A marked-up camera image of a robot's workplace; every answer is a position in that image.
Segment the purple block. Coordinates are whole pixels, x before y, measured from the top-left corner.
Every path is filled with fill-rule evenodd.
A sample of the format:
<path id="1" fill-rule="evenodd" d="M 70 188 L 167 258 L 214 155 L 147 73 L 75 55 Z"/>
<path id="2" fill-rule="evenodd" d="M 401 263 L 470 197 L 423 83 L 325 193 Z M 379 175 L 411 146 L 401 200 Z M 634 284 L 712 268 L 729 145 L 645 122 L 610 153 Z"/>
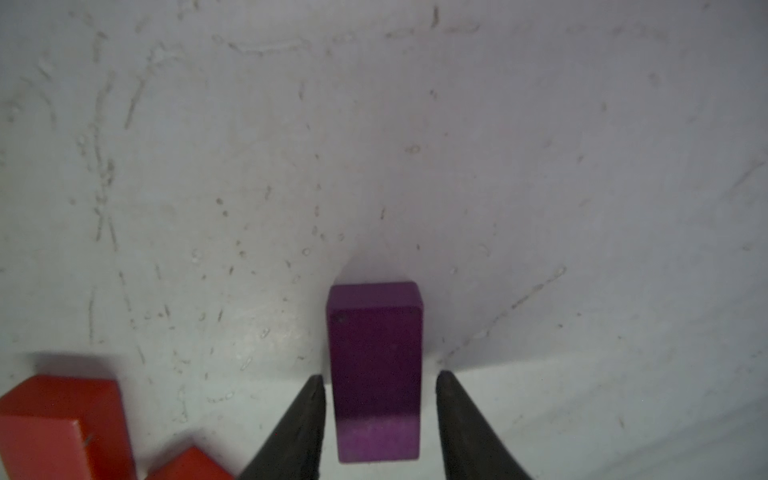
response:
<path id="1" fill-rule="evenodd" d="M 326 325 L 340 462 L 418 458 L 423 316 L 411 281 L 330 289 Z"/>

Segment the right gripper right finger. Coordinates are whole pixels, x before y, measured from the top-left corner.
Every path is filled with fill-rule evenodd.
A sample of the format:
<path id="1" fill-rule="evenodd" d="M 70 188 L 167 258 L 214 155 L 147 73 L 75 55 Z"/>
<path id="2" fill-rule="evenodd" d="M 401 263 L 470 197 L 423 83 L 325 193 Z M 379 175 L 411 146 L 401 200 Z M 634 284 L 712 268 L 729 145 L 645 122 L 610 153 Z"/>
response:
<path id="1" fill-rule="evenodd" d="M 437 376 L 436 406 L 448 480 L 532 479 L 451 371 L 442 370 Z"/>

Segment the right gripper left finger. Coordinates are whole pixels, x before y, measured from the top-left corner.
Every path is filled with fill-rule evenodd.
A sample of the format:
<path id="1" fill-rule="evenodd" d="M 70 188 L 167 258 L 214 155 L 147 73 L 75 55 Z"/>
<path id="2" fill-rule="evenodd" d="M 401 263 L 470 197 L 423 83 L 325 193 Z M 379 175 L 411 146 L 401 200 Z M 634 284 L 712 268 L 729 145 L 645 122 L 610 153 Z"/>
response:
<path id="1" fill-rule="evenodd" d="M 238 478 L 318 479 L 325 420 L 323 377 L 312 375 Z"/>

